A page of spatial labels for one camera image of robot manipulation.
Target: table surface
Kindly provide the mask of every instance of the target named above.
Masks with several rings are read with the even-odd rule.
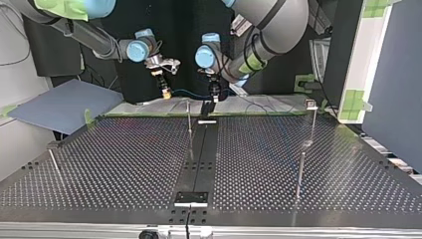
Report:
[[[332,117],[216,120],[190,138],[187,118],[101,119],[54,150],[59,171],[45,153],[0,182],[0,221],[422,228],[422,187]]]

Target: blue joint cap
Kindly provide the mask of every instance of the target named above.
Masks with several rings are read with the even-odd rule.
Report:
[[[208,69],[214,65],[215,56],[208,46],[201,46],[195,55],[196,64],[200,68]]]
[[[220,35],[217,33],[207,33],[202,35],[202,43],[220,42]]]
[[[236,0],[223,0],[223,2],[226,4],[226,7],[231,8],[235,5]]]
[[[104,18],[114,10],[116,0],[85,0],[84,5],[90,19]]]
[[[140,63],[149,56],[149,48],[142,41],[132,41],[127,46],[126,53],[133,62]]]
[[[136,32],[134,36],[136,37],[136,39],[141,38],[141,37],[153,37],[154,33],[152,32],[151,29],[148,28],[148,29]]]

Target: white panel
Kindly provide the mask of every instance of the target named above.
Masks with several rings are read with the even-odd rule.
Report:
[[[10,10],[3,9],[24,32],[21,21]],[[0,65],[25,58],[29,49],[28,41],[1,14],[0,36]],[[0,108],[22,102],[48,89],[46,79],[37,76],[32,56],[17,65],[0,66],[0,84]]]
[[[387,7],[383,17],[361,18],[356,33],[350,65],[347,72],[340,112],[347,90],[365,91],[364,100],[369,99],[373,79],[378,66],[381,48],[384,43],[385,32],[391,15],[392,7]],[[343,123],[363,123],[365,112],[359,115],[359,120],[344,120]]]
[[[15,25],[22,23],[10,10],[5,10]],[[0,14],[0,65],[19,61],[27,56],[29,45]],[[23,63],[0,66],[0,111],[3,107],[24,103],[48,90],[45,78],[37,77],[32,56]],[[0,180],[46,150],[54,140],[47,129],[0,117]]]
[[[41,155],[52,140],[51,131],[17,120],[0,126],[0,181]]]

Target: metal frame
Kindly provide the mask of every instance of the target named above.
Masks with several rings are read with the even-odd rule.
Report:
[[[184,226],[62,223],[0,223],[0,238],[137,238],[143,230],[167,233],[173,239],[186,238]],[[212,232],[213,235],[209,238],[422,238],[422,230],[373,228],[191,226],[189,231],[191,238],[200,238],[204,231]]]

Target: robotic arm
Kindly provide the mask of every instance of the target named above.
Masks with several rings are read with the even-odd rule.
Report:
[[[89,18],[106,17],[112,12],[116,0],[84,0]],[[14,0],[11,3],[31,20],[51,26],[66,37],[71,37],[93,50],[94,54],[104,60],[129,59],[136,63],[144,62],[157,78],[158,85],[165,99],[171,98],[171,90],[164,77],[164,72],[175,75],[180,62],[173,59],[163,59],[159,50],[161,42],[156,41],[150,29],[144,29],[134,34],[135,39],[116,40],[105,30],[82,21],[62,17],[55,9],[60,1],[51,0]]]
[[[231,60],[220,51],[220,36],[208,33],[195,60],[210,78],[210,94],[218,99],[215,83],[221,76],[236,84],[261,71],[275,56],[289,52],[305,33],[309,18],[308,0],[222,0],[227,7],[241,14],[254,25],[247,37],[244,51]]]

